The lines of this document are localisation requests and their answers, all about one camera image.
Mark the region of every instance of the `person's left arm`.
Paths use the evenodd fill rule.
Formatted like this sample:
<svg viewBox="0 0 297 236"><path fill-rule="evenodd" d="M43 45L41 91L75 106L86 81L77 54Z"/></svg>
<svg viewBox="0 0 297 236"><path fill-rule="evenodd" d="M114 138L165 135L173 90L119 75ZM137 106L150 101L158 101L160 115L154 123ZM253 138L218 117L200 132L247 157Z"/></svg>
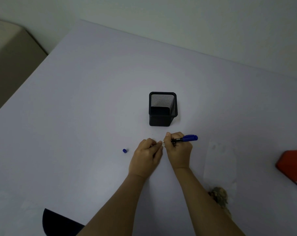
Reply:
<svg viewBox="0 0 297 236"><path fill-rule="evenodd" d="M143 140L135 150L129 174L115 194L80 231L78 236L132 235L137 202L146 179L162 157L162 142Z"/></svg>

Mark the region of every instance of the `blue marker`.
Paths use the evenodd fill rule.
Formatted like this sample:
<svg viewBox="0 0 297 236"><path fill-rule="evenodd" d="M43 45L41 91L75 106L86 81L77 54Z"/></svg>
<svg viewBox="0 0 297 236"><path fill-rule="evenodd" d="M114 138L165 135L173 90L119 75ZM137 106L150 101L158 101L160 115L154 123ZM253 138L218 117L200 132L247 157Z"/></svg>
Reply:
<svg viewBox="0 0 297 236"><path fill-rule="evenodd" d="M197 135L185 135L182 138L171 139L172 143L179 143L179 142L191 142L196 141L198 139Z"/></svg>

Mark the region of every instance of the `forearm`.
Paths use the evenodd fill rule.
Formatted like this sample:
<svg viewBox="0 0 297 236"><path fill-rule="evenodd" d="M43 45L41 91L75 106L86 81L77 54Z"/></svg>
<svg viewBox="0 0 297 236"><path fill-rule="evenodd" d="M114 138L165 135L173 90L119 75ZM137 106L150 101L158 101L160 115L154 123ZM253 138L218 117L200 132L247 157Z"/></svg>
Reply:
<svg viewBox="0 0 297 236"><path fill-rule="evenodd" d="M190 169L176 169L175 174L182 187L197 236L244 235L210 198Z"/></svg>
<svg viewBox="0 0 297 236"><path fill-rule="evenodd" d="M144 182L140 176L128 175L78 235L132 235L135 210Z"/></svg>

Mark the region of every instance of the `person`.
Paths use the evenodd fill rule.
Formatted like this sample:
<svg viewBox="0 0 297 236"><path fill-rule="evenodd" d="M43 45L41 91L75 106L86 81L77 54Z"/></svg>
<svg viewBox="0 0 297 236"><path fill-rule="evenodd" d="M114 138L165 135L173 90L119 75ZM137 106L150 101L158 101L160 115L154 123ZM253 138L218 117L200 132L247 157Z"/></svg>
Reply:
<svg viewBox="0 0 297 236"><path fill-rule="evenodd" d="M209 196L189 167L192 144L171 139L181 138L181 132L166 133L167 155L182 188L196 236L233 235L244 233ZM139 143L129 166L129 174L122 185L78 236L132 235L136 206L146 179L162 158L162 142L148 138Z"/></svg>

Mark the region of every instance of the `piece of paper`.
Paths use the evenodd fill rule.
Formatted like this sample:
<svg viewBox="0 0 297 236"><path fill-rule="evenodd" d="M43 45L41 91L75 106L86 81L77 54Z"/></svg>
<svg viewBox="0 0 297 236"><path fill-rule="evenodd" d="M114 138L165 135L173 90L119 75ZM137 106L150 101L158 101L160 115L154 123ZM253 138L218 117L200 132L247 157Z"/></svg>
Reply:
<svg viewBox="0 0 297 236"><path fill-rule="evenodd" d="M227 141L210 141L203 174L209 190L222 187L227 191L228 204L232 204L237 191L237 158L233 144Z"/></svg>

